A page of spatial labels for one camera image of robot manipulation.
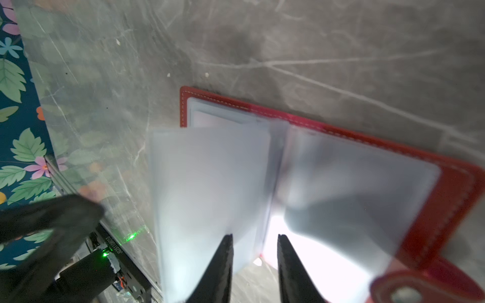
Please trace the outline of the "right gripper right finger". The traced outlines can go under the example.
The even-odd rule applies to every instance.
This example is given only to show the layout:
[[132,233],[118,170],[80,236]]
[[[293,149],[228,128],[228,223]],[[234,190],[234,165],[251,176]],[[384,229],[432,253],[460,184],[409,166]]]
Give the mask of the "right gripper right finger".
[[279,234],[277,239],[277,263],[281,302],[326,302],[284,234]]

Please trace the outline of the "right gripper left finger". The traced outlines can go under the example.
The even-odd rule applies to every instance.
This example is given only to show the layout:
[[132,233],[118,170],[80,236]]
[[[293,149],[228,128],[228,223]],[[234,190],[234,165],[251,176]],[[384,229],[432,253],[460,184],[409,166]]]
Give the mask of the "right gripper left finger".
[[233,235],[222,238],[213,258],[187,303],[230,303],[234,258]]

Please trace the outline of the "red leather card holder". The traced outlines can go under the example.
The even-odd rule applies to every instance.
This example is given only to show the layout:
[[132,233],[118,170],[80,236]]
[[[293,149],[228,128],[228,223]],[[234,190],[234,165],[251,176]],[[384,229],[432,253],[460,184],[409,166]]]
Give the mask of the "red leather card holder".
[[459,160],[203,90],[180,89],[180,126],[147,135],[160,283],[186,302],[222,238],[232,276],[277,270],[286,235],[326,302],[483,302],[440,256],[484,193]]

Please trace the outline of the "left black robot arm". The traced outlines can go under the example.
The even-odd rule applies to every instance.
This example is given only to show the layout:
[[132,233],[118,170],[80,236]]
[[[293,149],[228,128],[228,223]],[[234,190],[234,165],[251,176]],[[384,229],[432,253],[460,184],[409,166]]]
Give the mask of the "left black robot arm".
[[12,269],[1,270],[1,302],[91,302],[116,274],[101,250],[67,267],[104,216],[102,205],[75,194],[1,212],[1,242],[50,230]]

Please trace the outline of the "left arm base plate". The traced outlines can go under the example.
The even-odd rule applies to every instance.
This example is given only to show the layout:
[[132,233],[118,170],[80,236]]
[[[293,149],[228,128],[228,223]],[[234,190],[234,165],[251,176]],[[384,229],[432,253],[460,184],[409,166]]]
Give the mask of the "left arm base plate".
[[93,250],[100,249],[115,272],[115,285],[120,291],[129,293],[136,302],[152,302],[152,284],[135,265],[120,243],[99,223],[89,235]]

